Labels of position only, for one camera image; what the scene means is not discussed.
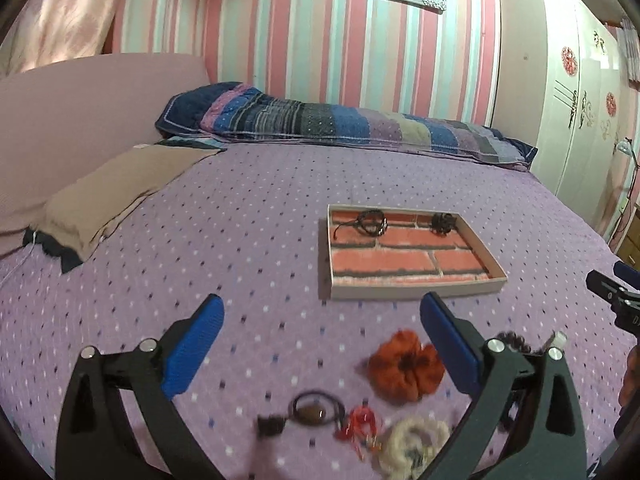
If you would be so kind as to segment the person's right hand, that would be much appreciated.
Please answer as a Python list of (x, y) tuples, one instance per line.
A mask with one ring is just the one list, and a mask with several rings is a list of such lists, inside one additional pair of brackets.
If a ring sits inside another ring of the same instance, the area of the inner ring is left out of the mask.
[(623, 378), (623, 385), (618, 395), (618, 404), (622, 408), (627, 406), (639, 389), (639, 346), (636, 344), (627, 356), (627, 368)]

